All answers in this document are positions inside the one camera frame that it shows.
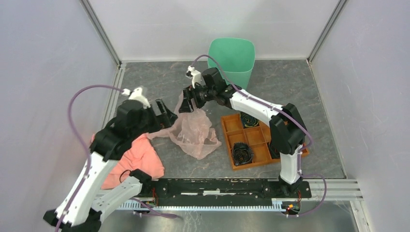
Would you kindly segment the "translucent pink trash bag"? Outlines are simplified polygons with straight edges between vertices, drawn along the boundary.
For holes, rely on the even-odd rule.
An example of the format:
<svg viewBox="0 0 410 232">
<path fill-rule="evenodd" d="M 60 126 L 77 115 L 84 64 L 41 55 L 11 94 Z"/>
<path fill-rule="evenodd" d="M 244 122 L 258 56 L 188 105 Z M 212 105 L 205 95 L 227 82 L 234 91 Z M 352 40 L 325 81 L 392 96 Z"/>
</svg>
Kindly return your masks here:
<svg viewBox="0 0 410 232">
<path fill-rule="evenodd" d="M 179 146 L 186 154 L 202 160 L 207 155 L 221 146 L 217 138 L 216 130 L 205 111 L 195 108 L 192 113 L 179 113 L 178 110 L 183 102 L 180 94 L 174 113 L 178 116 L 172 127 L 158 132 L 149 133 L 150 140 L 154 138 L 169 138 Z"/>
</svg>

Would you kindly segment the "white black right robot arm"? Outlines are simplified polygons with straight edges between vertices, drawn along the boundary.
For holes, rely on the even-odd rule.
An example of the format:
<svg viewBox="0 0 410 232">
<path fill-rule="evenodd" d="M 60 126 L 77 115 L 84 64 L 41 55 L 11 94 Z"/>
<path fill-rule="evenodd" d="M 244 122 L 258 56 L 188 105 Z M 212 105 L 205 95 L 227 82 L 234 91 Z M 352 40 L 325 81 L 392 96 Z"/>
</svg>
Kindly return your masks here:
<svg viewBox="0 0 410 232">
<path fill-rule="evenodd" d="M 191 113 L 205 103 L 215 101 L 266 124 L 270 128 L 270 148 L 280 155 L 279 191 L 285 197 L 292 197 L 303 181 L 300 158 L 307 129 L 300 113 L 291 103 L 285 106 L 270 103 L 240 86 L 227 84 L 222 75 L 218 68 L 200 72 L 189 66 L 186 76 L 191 79 L 191 85 L 183 89 L 179 113 Z"/>
</svg>

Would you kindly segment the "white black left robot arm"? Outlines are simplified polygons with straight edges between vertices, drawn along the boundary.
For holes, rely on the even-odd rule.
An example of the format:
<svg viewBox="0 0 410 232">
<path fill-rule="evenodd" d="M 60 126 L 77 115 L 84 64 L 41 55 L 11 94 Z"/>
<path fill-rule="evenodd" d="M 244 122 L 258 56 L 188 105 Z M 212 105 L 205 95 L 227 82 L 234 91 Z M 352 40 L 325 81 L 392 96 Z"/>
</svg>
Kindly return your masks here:
<svg viewBox="0 0 410 232">
<path fill-rule="evenodd" d="M 138 100 L 125 100 L 114 118 L 96 133 L 89 147 L 90 158 L 66 199 L 43 219 L 62 232 L 97 232 L 103 221 L 133 196 L 148 196 L 152 191 L 151 174 L 136 169 L 123 183 L 97 198 L 104 180 L 128 151 L 132 142 L 145 133 L 167 129 L 177 115 L 161 99 L 156 100 L 160 114 L 145 108 Z"/>
</svg>

